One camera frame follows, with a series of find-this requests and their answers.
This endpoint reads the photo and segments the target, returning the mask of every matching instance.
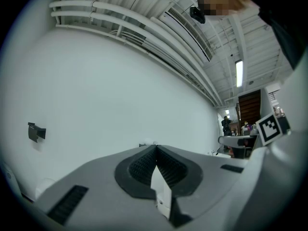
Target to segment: black wall bracket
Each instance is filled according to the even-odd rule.
[[[35,123],[28,122],[29,129],[29,139],[33,140],[34,142],[38,142],[38,138],[41,137],[45,139],[46,135],[46,128],[39,128],[38,126],[35,126]]]

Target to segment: air conditioner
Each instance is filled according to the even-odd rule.
[[[203,63],[212,60],[213,55],[209,46],[193,26],[174,8],[162,13],[158,19],[175,31],[193,49]]]

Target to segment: ceiling light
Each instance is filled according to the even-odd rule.
[[[235,62],[236,66],[236,87],[241,87],[243,84],[243,61],[238,60]]]

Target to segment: person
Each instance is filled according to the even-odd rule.
[[[223,16],[246,9],[252,4],[259,7],[259,17],[271,26],[282,52],[293,69],[301,59],[307,44],[308,30],[301,20],[306,0],[197,0],[204,15]]]
[[[221,121],[221,125],[223,127],[222,131],[223,131],[224,136],[232,136],[232,132],[230,129],[230,123],[231,121],[228,119],[227,116],[225,116],[224,119]]]

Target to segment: ceiling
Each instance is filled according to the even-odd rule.
[[[147,18],[158,18],[164,11],[174,7],[192,24],[210,46],[213,58],[202,68],[222,99],[222,106],[234,105],[242,92],[255,90],[268,83],[282,81],[292,72],[270,26],[258,17],[258,8],[253,6],[232,16],[215,20],[207,18],[200,24],[189,15],[189,8],[196,0],[98,0],[133,10]],[[110,14],[104,9],[97,13]],[[109,31],[118,25],[96,19],[75,18],[83,23],[105,27]],[[235,61],[244,61],[243,86],[236,87]]]

